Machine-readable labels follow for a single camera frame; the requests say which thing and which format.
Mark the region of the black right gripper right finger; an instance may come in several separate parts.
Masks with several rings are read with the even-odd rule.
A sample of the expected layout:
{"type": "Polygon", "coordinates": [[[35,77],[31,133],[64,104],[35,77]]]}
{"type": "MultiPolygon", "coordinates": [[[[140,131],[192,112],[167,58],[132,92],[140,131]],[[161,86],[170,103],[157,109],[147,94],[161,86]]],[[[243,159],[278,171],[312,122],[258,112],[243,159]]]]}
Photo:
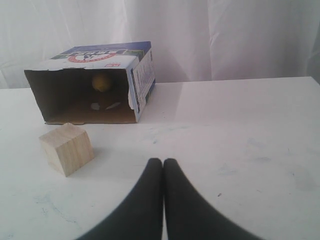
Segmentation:
{"type": "Polygon", "coordinates": [[[176,159],[163,163],[164,205],[170,240],[251,240],[253,234],[223,216],[193,187],[176,159]]]}

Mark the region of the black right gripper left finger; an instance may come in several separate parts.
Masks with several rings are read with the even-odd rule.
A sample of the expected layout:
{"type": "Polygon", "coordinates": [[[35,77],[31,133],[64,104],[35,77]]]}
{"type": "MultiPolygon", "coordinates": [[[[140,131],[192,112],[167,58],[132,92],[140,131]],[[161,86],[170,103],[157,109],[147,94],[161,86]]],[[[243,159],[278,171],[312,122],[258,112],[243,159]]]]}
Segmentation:
{"type": "Polygon", "coordinates": [[[163,234],[163,165],[147,161],[126,198],[81,240],[160,240],[163,234]]]}

